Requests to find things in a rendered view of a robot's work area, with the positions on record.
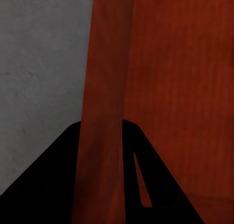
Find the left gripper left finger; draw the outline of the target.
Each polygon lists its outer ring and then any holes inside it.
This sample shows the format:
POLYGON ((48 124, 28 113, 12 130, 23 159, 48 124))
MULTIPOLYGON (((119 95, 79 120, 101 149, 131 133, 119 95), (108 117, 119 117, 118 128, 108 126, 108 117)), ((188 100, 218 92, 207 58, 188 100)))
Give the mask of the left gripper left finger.
POLYGON ((62 134, 0 196, 0 224, 70 224, 80 124, 62 134))

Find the storage box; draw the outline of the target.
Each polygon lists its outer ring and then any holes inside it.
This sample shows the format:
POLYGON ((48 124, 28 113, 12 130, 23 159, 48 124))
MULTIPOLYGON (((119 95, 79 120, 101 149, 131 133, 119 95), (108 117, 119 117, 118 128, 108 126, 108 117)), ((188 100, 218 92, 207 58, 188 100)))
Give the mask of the storage box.
POLYGON ((123 120, 204 224, 234 224, 234 0, 93 0, 70 224, 126 224, 123 120))

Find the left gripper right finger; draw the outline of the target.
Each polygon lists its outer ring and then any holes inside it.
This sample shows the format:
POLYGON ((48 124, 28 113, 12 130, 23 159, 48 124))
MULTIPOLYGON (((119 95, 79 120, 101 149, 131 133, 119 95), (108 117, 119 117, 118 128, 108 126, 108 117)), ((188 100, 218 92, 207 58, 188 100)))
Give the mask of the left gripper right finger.
POLYGON ((204 224, 140 127, 122 123, 126 224, 204 224), (153 207, 141 204, 134 152, 153 207))

